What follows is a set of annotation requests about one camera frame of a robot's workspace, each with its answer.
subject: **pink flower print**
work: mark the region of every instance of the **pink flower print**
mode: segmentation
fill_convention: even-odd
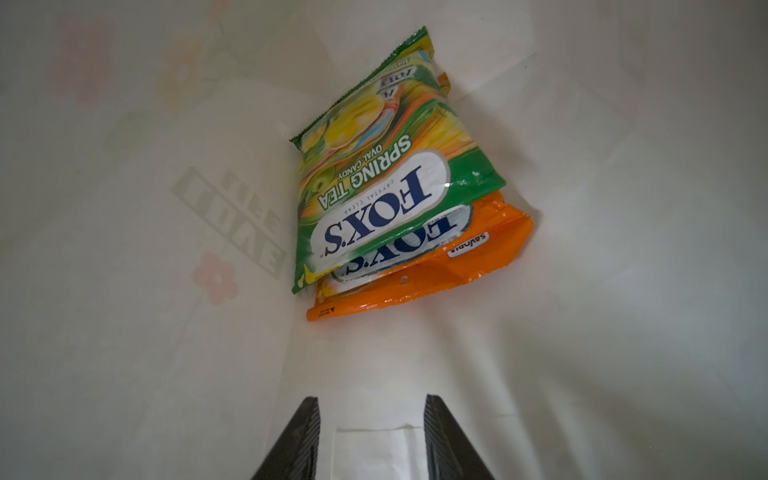
[[[208,300],[213,305],[221,305],[224,300],[234,300],[240,294],[235,283],[235,269],[232,263],[225,262],[211,252],[203,254],[200,266],[192,273],[196,285],[205,289]]]
[[[74,95],[80,105],[91,107],[112,79],[112,20],[103,15],[93,21],[62,15],[56,29],[58,52],[48,71],[51,91]]]

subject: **yellow candy image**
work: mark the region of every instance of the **yellow candy image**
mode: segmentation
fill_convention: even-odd
[[[314,127],[314,129],[306,132],[304,136],[301,139],[301,151],[303,153],[306,153],[310,151],[310,148],[317,145],[317,142],[320,141],[320,138],[323,137],[323,134],[326,133],[326,127],[328,125],[323,122],[320,125],[317,125]]]
[[[369,87],[349,99],[326,130],[326,147],[341,148],[366,131],[384,109],[384,98]]]

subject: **orange candy bag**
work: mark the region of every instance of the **orange candy bag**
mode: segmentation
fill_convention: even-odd
[[[427,235],[440,231],[438,221],[426,228]],[[368,283],[349,291],[336,293],[345,289],[339,279],[332,274],[323,277],[306,318],[314,321],[400,305],[472,282],[509,265],[532,232],[533,220],[494,192],[473,203],[471,223],[456,240],[372,275]]]

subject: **plastic packaging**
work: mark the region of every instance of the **plastic packaging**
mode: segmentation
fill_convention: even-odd
[[[505,185],[448,105],[433,53],[422,28],[291,140],[303,153],[294,293]]]
[[[315,306],[307,311],[306,318],[314,321],[399,305],[472,282],[509,265],[531,236],[533,226],[527,214],[507,205],[495,192],[472,205],[472,222],[457,240],[374,274],[374,279],[349,291],[337,276],[323,277],[318,282]]]

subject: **fox's spring tea oval candy bag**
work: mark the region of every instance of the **fox's spring tea oval candy bag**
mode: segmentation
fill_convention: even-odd
[[[426,28],[291,141],[302,152],[293,291],[505,185],[456,117]]]

